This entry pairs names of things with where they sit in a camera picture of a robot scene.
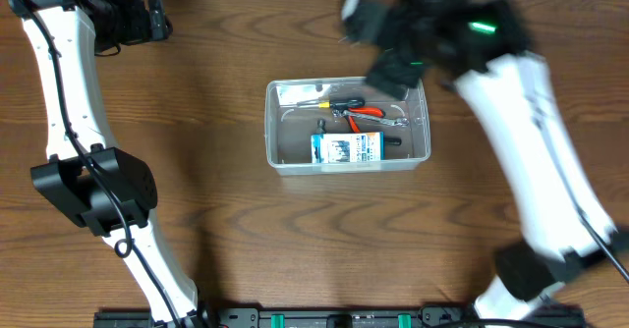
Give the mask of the red-handled pliers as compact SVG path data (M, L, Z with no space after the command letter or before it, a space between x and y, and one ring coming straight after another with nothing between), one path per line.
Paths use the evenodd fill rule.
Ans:
M367 117L377 117L384 118L385 113L376 107L354 107L354 108L345 108L343 110L337 110L337 115L343 117L348 122L350 129L353 133L359 134L361 130L355 121L355 117L363 118Z

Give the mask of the small black-handled hammer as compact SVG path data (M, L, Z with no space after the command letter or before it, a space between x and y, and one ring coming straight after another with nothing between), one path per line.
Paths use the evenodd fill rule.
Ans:
M315 132L317 134L325 134L326 133L326 129L325 129L325 121L323 119L318 119L316 122L316 130ZM392 146L400 146L402 144L402 139L399 137L384 137L383 138L383 142L386 145L392 145Z

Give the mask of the black yellow screwdriver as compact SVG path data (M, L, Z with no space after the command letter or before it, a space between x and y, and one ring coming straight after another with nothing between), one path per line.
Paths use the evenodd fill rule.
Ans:
M360 108L364 107L366 101L363 98L340 98L340 99L314 99L308 101L298 102L297 106L299 108L310 108L316 107L321 109L337 109L337 110L345 110L350 108Z

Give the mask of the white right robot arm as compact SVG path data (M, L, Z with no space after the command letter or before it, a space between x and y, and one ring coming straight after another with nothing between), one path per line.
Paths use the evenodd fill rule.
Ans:
M479 120L519 212L520 242L499 249L470 326L532 326L552 296L603 262L627 274L628 233L603 209L556 104L547 61L510 0L341 0L346 37L380 53L367 76L393 97L427 69Z

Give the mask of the silver combination wrench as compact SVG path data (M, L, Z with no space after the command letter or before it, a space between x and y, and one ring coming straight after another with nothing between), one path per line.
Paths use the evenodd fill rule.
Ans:
M334 117L352 117L358 118L368 121L377 122L379 124L389 126L389 127L408 127L410 122L406 118L397 118L397 119L389 119L384 117L377 117L374 115L364 114L364 113L356 113L351 112L349 110L336 110L332 111Z

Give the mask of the clear plastic container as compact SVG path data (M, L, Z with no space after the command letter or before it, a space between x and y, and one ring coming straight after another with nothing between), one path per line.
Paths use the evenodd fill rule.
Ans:
M381 109L384 118L408 119L408 127L389 127L355 118L361 133L399 137L402 144L384 144L380 161L313 163L311 136L318 135L318 119L325 121L326 134L354 133L345 118L333 116L334 109L299 108L297 103L340 98L363 98L364 107ZM282 176L413 170L431 154L429 112L421 83L407 89L404 99L395 100L359 77L273 81L266 89L264 131L267 161Z

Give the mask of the blue white screwdriver box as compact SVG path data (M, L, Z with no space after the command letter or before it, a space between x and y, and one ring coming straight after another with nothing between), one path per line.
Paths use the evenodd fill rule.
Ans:
M318 164L359 163L384 158L383 133L311 136L312 161Z

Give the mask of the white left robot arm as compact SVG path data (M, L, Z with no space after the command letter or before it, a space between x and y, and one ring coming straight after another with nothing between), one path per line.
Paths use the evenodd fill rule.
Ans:
M46 160L30 171L35 189L124 261L148 301L146 326L214 326L158 226L149 167L113 135L95 64L125 46L166 40L173 27L162 0L8 2L33 49L46 108Z

